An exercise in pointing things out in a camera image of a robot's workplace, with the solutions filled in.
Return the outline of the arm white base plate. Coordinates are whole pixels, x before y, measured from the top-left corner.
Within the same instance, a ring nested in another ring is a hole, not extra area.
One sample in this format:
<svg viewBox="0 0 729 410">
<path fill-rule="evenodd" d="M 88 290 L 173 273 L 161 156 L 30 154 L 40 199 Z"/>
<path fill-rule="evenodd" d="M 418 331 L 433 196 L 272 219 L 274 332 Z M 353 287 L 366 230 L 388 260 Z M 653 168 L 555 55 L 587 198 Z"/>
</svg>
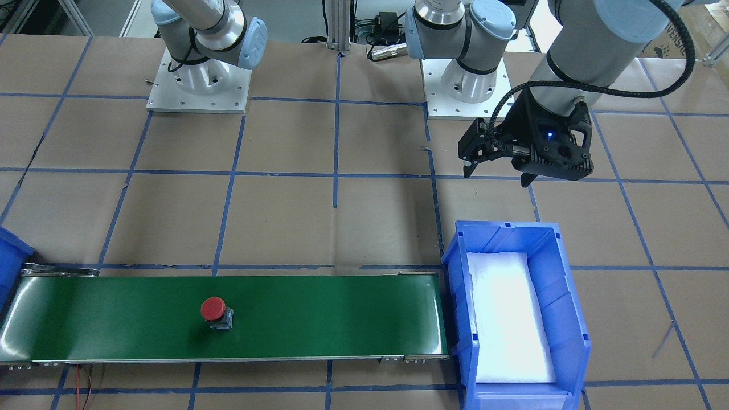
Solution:
<svg viewBox="0 0 729 410">
<path fill-rule="evenodd" d="M 421 61 L 423 86 L 428 107 L 428 115 L 436 120 L 473 120 L 477 117 L 489 118 L 501 98 L 512 88 L 503 60 L 492 73 L 492 80 L 473 81 L 471 86 L 463 80 L 447 83 L 443 80 L 449 59 L 426 59 Z"/>
<path fill-rule="evenodd" d="M 165 50 L 146 104 L 149 111 L 224 114 L 247 111 L 252 70 L 212 59 L 171 72 L 175 67 L 177 62 Z"/>
</svg>

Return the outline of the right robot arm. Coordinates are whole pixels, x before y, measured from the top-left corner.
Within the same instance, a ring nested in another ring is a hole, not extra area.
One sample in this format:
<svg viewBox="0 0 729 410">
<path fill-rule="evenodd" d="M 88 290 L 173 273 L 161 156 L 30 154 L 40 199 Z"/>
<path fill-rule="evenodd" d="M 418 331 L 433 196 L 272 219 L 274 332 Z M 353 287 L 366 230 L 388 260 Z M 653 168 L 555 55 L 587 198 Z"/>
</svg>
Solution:
<svg viewBox="0 0 729 410">
<path fill-rule="evenodd" d="M 265 54 L 265 21 L 246 16 L 239 1 L 154 1 L 151 15 L 171 57 L 166 77 L 187 93 L 219 92 Z"/>
</svg>

